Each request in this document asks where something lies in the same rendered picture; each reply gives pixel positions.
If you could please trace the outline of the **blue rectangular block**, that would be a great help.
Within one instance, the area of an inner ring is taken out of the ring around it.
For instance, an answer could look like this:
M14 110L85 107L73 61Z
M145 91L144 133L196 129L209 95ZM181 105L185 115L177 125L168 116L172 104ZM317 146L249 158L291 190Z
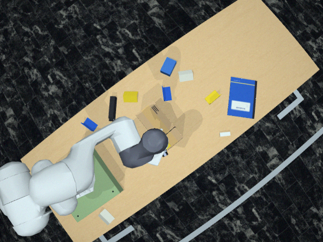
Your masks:
M177 63L176 60L173 60L173 59L167 57L160 72L170 77L176 63Z

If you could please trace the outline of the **blue notebook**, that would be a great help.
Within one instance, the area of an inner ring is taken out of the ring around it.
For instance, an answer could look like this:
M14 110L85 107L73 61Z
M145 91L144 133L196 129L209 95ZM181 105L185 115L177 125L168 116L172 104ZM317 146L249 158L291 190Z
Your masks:
M257 81L231 77L228 113L254 119Z

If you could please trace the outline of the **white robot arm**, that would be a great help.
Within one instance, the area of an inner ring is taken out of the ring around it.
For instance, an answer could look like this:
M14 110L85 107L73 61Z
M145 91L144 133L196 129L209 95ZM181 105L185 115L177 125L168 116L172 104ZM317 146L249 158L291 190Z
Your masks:
M94 191L94 147L108 138L128 168L158 166L169 145L163 129L150 129L140 138L134 120L122 116L74 144L63 160L36 162L31 174L25 163L6 163L0 167L0 209L18 235L40 233L52 212L45 212L49 205L67 216L79 197Z

